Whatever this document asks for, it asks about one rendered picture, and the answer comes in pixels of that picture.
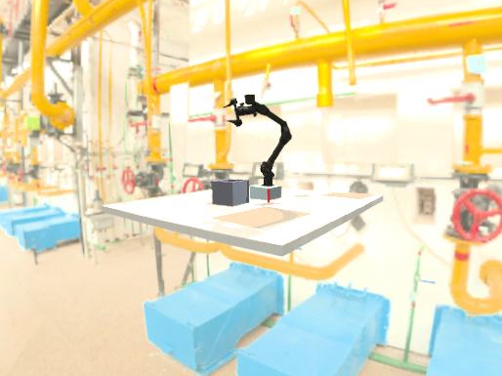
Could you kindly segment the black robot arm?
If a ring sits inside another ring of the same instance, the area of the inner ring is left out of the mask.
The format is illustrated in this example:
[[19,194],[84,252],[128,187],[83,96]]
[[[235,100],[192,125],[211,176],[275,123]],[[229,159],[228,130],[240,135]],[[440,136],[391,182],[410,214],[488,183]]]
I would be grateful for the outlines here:
[[259,104],[255,100],[255,95],[244,95],[245,103],[249,106],[245,106],[244,102],[240,103],[238,107],[245,106],[246,115],[252,115],[256,117],[259,114],[266,116],[271,119],[278,125],[280,125],[281,136],[279,138],[279,142],[272,152],[270,158],[267,161],[263,161],[260,171],[264,176],[264,184],[262,186],[271,187],[274,186],[272,184],[272,177],[274,177],[274,172],[272,171],[272,167],[277,157],[281,153],[282,149],[286,144],[288,144],[293,138],[291,130],[288,127],[288,123],[272,113],[264,104]]

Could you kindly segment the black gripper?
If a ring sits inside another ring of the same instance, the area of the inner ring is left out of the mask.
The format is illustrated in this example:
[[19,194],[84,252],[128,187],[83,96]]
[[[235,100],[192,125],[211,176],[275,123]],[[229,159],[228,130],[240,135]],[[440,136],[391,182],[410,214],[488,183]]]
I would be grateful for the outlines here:
[[243,107],[236,107],[236,104],[237,104],[237,99],[236,99],[236,97],[234,97],[234,98],[230,99],[229,104],[227,104],[227,105],[225,105],[223,107],[228,107],[228,106],[233,105],[235,116],[236,116],[236,120],[227,120],[226,122],[233,123],[234,125],[236,125],[236,127],[239,127],[239,126],[242,125],[242,120],[239,119],[239,116],[245,116],[246,113],[245,113],[245,106],[243,106]]

